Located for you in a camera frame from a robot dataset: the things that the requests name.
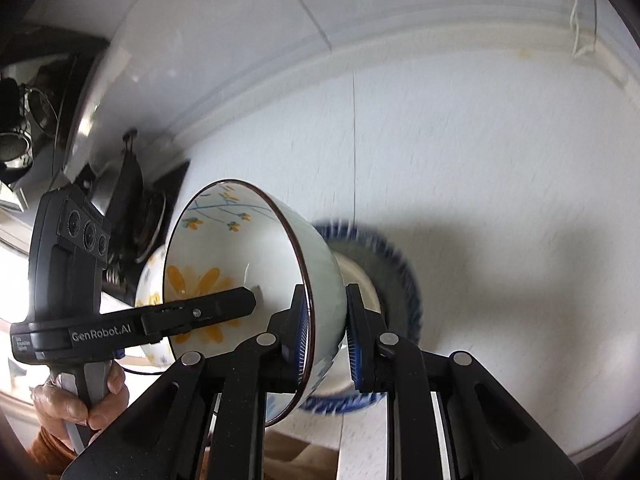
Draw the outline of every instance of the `orange sleeve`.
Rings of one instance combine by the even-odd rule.
[[[50,480],[60,478],[67,466],[76,458],[73,451],[42,427],[31,444],[31,449],[27,452]]]

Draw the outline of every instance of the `brown bowl rim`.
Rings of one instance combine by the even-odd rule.
[[[166,244],[166,256],[164,259],[164,267],[162,268],[162,296],[164,297],[164,278],[166,275],[166,263],[168,259],[167,257],[169,255],[169,247],[171,246],[171,242],[174,239],[175,231],[180,224],[180,218],[182,218],[182,216],[184,215],[184,212],[187,211],[187,208],[190,206],[191,202],[193,202],[194,198],[200,196],[205,190],[209,189],[210,187],[219,186],[221,184],[238,184],[238,186],[247,187],[248,189],[253,191],[255,194],[260,196],[260,198],[263,199],[269,207],[271,207],[271,209],[277,216],[278,220],[280,220],[280,223],[284,227],[284,231],[286,232],[287,237],[289,238],[289,241],[293,247],[293,251],[296,256],[296,261],[298,262],[298,267],[300,268],[300,274],[302,275],[302,285],[305,289],[306,313],[309,319],[309,327],[308,327],[308,330],[306,331],[306,351],[305,351],[305,360],[302,366],[302,379],[298,383],[296,392],[293,394],[293,398],[289,401],[289,404],[287,405],[287,407],[284,410],[282,410],[282,412],[278,416],[272,418],[271,420],[267,420],[265,422],[265,427],[268,427],[268,426],[272,426],[273,424],[276,424],[277,422],[280,422],[283,418],[289,415],[289,413],[291,413],[293,409],[296,407],[298,401],[302,398],[302,395],[306,389],[306,385],[309,381],[309,377],[311,376],[311,368],[314,362],[314,354],[316,350],[316,309],[314,304],[313,292],[311,291],[311,286],[310,286],[309,273],[308,273],[308,270],[306,269],[305,258],[302,253],[302,247],[300,246],[298,237],[296,236],[291,225],[289,224],[289,221],[286,219],[286,217],[284,216],[284,214],[282,213],[278,205],[273,201],[273,199],[267,193],[265,193],[259,187],[254,186],[254,184],[251,184],[244,180],[239,180],[237,178],[224,178],[221,180],[216,180],[215,182],[212,182],[211,184],[207,184],[206,186],[201,188],[196,194],[193,195],[193,197],[189,200],[187,205],[184,206],[184,208],[182,208],[182,211],[180,212],[180,216],[178,216],[178,221],[175,223],[174,228],[171,231],[171,236],[169,237],[169,241]],[[171,347],[171,352],[175,356],[174,345],[170,338],[169,338],[169,346]]]

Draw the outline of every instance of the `white bowl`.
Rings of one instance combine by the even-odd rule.
[[[175,356],[233,351],[288,309],[302,284],[308,315],[302,380],[295,394],[269,394],[266,423],[282,420],[324,378],[344,336],[346,296],[338,265],[321,235],[287,206],[252,184],[222,180],[185,208],[168,244],[164,300],[245,286],[256,297],[243,318],[171,338]]]
[[[162,272],[164,271],[164,245],[158,247],[149,256],[140,274],[136,289],[135,306],[157,305],[162,303]],[[146,358],[159,368],[166,368],[175,359],[167,339],[159,343],[140,345]]]

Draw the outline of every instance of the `white cord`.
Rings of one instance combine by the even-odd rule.
[[[571,14],[569,15],[569,28],[575,33],[574,37],[574,47],[572,49],[572,56],[575,59],[584,56],[588,52],[595,51],[595,44],[585,45],[584,47],[578,49],[578,42],[580,41],[580,20],[578,19],[578,1],[574,0],[574,4],[571,8]]]

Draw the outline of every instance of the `device handle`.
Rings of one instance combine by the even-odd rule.
[[[111,370],[112,361],[85,363],[77,367],[59,368],[51,370],[51,381],[59,388],[78,396],[90,410],[109,393],[107,377]],[[91,437],[96,431],[87,425],[74,424],[65,421],[66,431],[77,454],[89,445]]]

